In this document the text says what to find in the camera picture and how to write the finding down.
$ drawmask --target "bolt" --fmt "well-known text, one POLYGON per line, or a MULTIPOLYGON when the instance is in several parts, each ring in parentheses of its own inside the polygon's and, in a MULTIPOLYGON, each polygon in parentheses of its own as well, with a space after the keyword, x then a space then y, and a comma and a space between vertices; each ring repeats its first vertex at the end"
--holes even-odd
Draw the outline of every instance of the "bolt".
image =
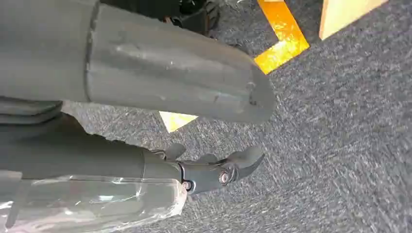
POLYGON ((229 181, 229 175, 227 174, 226 171, 222 171, 222 172, 220 173, 220 176, 219 176, 219 182, 220 182, 220 184, 222 184, 223 186, 225 186, 225 185, 227 185, 228 181, 229 181))
POLYGON ((189 181, 183 181, 182 185, 186 191, 190 191, 192 189, 192 183, 189 181))

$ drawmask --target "gray carpet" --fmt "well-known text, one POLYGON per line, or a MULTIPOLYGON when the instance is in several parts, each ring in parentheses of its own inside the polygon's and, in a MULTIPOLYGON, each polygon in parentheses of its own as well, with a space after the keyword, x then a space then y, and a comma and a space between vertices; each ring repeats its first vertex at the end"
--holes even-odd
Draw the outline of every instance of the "gray carpet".
MULTIPOLYGON (((259 54, 275 42, 255 2, 230 0, 215 36, 259 54)), ((200 117, 168 134, 156 111, 67 103, 91 133, 185 158, 260 145, 248 179, 200 194, 176 216, 130 232, 412 232, 412 3, 391 1, 326 41, 322 2, 287 1, 311 48, 270 74, 262 125, 200 117)))

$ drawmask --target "wooden board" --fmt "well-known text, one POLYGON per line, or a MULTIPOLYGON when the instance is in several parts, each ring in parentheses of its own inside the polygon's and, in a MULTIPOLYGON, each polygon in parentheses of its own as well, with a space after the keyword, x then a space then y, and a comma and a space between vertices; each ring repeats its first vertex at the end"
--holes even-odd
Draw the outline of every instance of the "wooden board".
POLYGON ((324 0, 319 37, 324 40, 388 0, 324 0))

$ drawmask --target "black object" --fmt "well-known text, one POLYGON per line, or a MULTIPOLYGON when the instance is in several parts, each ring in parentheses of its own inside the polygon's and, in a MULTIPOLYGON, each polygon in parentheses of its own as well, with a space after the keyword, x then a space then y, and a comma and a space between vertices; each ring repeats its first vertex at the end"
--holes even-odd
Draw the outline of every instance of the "black object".
POLYGON ((165 23, 207 35, 217 25, 219 4, 214 0, 102 0, 165 23))

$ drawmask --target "yellow floor marking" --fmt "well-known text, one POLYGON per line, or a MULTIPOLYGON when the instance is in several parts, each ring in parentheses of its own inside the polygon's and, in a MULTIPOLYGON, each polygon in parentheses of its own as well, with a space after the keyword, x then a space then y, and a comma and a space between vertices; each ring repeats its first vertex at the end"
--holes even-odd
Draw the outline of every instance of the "yellow floor marking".
POLYGON ((268 74, 309 48, 288 6, 283 1, 257 0, 279 42, 255 58, 268 74))
POLYGON ((197 118, 197 116, 168 112, 160 112, 160 116, 162 117, 166 129, 169 133, 176 131, 180 127, 197 118))

